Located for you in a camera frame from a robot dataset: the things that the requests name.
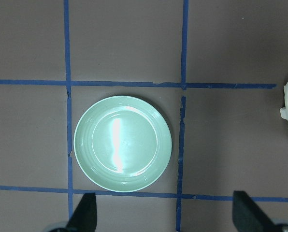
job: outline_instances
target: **mint green plate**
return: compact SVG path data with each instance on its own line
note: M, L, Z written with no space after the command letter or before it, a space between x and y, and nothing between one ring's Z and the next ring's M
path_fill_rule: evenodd
M147 102L114 96L91 106L74 134L74 152L85 175L116 192L155 182L166 169L171 134L162 115Z

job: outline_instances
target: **painter's tape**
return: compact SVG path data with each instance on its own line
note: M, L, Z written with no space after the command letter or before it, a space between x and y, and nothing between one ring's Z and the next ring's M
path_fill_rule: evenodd
M250 88L274 89L277 84L186 83L187 88Z
M96 195L102 196L124 196L124 197L155 197L155 198L174 198L174 193L160 193L160 192L113 192L113 191L102 191L102 190L81 190L74 189L74 194L85 194L85 193L96 193Z
M0 80L0 85L65 86L66 81Z
M165 88L180 88L180 83L164 82L134 82L134 81L71 81L72 86L123 86L123 87L165 87Z
M287 202L288 198L285 197L251 197L255 202ZM195 200L204 201L228 201L231 202L232 196L212 196L212 195L194 195Z
M68 212L69 219L73 214L73 177L72 177L72 157L68 157Z
M187 60L187 34L188 34L188 0L183 5L182 53L181 53L181 84L186 90L186 60Z
M0 190L8 191L25 191L25 192L53 192L53 193L68 193L65 188L39 188L39 187L20 187L20 186L5 186L0 185Z
M65 65L66 65L66 80L71 81L71 65L70 65L70 30L69 30L69 1L63 1L63 16L64 16L64 36L65 36Z
M176 199L176 230L181 230L181 208L182 208L182 187L183 187L183 164L184 164L184 139L186 114L186 97L181 98L181 115L179 130L179 150L178 150L178 175L177 175L177 199Z
M72 152L72 100L67 98L67 145L68 157Z

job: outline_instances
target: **plate center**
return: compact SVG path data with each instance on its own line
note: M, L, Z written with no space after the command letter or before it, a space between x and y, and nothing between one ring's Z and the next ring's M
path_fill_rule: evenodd
M95 157L111 172L139 175L154 159L156 132L141 112L121 110L107 114L95 127L92 136Z

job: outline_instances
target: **grid line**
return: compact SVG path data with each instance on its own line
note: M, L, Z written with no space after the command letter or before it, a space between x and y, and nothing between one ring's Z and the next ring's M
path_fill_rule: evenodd
M50 193L68 193L68 188L42 188L42 187L21 187L21 186L5 186L0 185L0 190L7 191L23 191L23 192L50 192ZM172 198L177 199L176 193L161 192L113 192L106 190L85 190L73 189L73 194L96 193L103 196L124 196L124 197L153 197L153 198ZM288 203L285 197L251 197L256 202L281 202ZM181 194L181 199L197 200L197 201L224 201L231 202L232 196L214 196L202 194Z
M69 29L69 1L63 1L64 15L64 43L66 65L66 90L67 90L67 146L68 146L68 214L73 214L73 177L72 177L72 99L71 99L71 64L70 64L70 29Z
M183 188L183 164L184 164L184 138L185 138L185 112L186 97L181 98L181 114L179 129L179 151L178 151L178 173L177 173L177 199L176 199L176 231L181 230L181 213L182 213L182 188Z
M186 66L187 66L187 35L188 35L188 0L183 3L183 28L182 28L182 53L181 53L181 85L186 90Z
M0 80L0 85L35 85L35 86L67 86L67 93L71 93L71 86L96 87L163 87L163 88L236 88L236 89L274 89L277 84L262 83L176 83L176 82L133 82L133 81L55 81L55 80Z

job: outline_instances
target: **plate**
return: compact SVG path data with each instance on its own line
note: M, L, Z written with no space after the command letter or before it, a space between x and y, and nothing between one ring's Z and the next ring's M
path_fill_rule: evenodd
M92 105L79 120L74 152L85 175L116 192L132 192L155 182L172 151L169 127L147 102L114 96Z

